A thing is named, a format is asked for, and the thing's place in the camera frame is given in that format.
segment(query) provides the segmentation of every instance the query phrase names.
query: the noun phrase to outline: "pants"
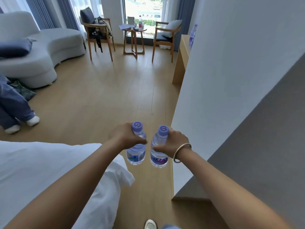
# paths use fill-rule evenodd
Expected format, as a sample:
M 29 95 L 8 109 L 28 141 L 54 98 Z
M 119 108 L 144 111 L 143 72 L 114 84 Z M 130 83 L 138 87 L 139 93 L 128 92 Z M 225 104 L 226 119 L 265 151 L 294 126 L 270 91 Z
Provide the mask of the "pants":
M 0 74 L 0 125 L 4 130 L 35 116 L 28 102 Z
M 162 229 L 181 229 L 180 227 L 177 227 L 175 225 L 165 224 Z

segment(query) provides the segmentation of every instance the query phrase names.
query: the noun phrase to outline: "white sock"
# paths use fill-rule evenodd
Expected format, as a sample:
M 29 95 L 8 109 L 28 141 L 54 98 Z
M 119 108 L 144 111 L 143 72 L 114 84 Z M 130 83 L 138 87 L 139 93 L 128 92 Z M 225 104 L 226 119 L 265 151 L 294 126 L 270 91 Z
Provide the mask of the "white sock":
M 38 116 L 34 116 L 32 119 L 27 121 L 27 125 L 34 126 L 34 125 L 38 124 L 39 121 L 40 121 L 40 118 Z
M 4 130 L 5 133 L 7 134 L 13 134 L 13 133 L 16 133 L 20 130 L 20 126 L 19 125 L 14 125 L 6 130 Z

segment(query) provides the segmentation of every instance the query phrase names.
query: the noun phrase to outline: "sheer curtain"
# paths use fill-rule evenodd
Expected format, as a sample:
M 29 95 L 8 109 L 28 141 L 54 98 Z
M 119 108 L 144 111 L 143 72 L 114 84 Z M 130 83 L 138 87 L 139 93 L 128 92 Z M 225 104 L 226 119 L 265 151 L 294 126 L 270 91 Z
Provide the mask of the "sheer curtain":
M 179 4 L 180 0 L 163 0 L 161 21 L 170 22 L 176 20 L 178 17 Z M 161 45 L 160 48 L 170 50 L 170 46 Z
M 14 11 L 26 11 L 26 12 L 31 13 L 31 15 L 33 16 L 32 11 L 29 8 L 29 5 L 27 4 L 26 0 L 0 0 L 0 7 L 1 7 L 3 13 L 9 13 L 9 12 L 14 12 Z
M 85 31 L 85 28 L 81 24 L 81 21 L 79 20 L 80 10 L 90 7 L 92 9 L 94 17 L 97 18 L 98 16 L 101 16 L 103 18 L 104 14 L 103 14 L 101 0 L 70 0 L 70 1 L 71 1 L 71 5 L 73 8 L 77 23 L 82 32 L 82 35 L 85 39 L 87 39 L 87 33 Z

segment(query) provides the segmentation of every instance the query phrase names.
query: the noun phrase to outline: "bottle cap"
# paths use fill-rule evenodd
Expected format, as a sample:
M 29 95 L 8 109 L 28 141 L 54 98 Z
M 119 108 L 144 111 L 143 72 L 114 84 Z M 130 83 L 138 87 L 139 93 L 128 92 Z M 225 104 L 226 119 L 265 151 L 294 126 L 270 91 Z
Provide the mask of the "bottle cap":
M 141 132 L 143 130 L 143 124 L 139 121 L 135 121 L 132 123 L 132 130 L 134 132 Z
M 160 136 L 167 136 L 170 132 L 170 129 L 166 125 L 161 125 L 158 129 L 158 134 Z

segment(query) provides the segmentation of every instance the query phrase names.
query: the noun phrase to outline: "white bed sheet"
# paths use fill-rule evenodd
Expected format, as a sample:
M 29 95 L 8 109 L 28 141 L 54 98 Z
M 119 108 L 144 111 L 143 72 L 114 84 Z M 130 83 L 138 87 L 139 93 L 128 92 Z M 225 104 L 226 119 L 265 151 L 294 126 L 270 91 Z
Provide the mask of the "white bed sheet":
M 0 141 L 0 228 L 100 146 Z M 130 186 L 133 182 L 124 158 L 118 155 L 106 169 L 73 229 L 112 228 L 120 185 Z

